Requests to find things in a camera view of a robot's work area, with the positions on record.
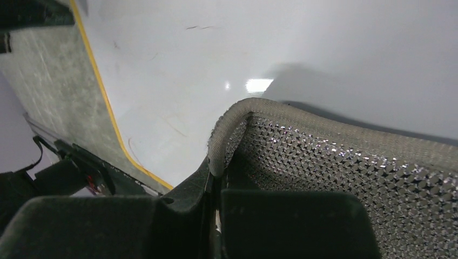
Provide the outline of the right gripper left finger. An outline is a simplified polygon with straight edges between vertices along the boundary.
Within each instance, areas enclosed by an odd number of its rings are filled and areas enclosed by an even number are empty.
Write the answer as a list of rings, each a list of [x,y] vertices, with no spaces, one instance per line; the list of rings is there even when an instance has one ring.
[[[163,196],[22,198],[1,258],[203,258],[208,163]]]

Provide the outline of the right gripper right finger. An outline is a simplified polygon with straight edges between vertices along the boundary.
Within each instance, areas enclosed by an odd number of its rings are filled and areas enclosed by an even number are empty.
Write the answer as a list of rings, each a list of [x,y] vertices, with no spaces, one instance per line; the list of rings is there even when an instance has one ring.
[[[380,258],[371,220],[342,192],[234,188],[216,182],[223,258]]]

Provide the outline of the yellow framed whiteboard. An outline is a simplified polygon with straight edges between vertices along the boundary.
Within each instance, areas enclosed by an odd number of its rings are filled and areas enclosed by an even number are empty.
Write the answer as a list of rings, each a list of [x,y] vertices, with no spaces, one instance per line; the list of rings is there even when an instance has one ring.
[[[171,189],[248,97],[457,139],[457,1],[72,1],[120,146]]]

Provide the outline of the grey mesh scrubbing pad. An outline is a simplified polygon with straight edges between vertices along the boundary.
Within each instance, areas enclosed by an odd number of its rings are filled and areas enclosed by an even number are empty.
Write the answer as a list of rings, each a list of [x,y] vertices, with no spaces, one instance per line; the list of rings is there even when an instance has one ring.
[[[268,190],[345,192],[368,211],[382,258],[457,258],[457,146],[247,98],[216,122],[215,176],[245,169]]]

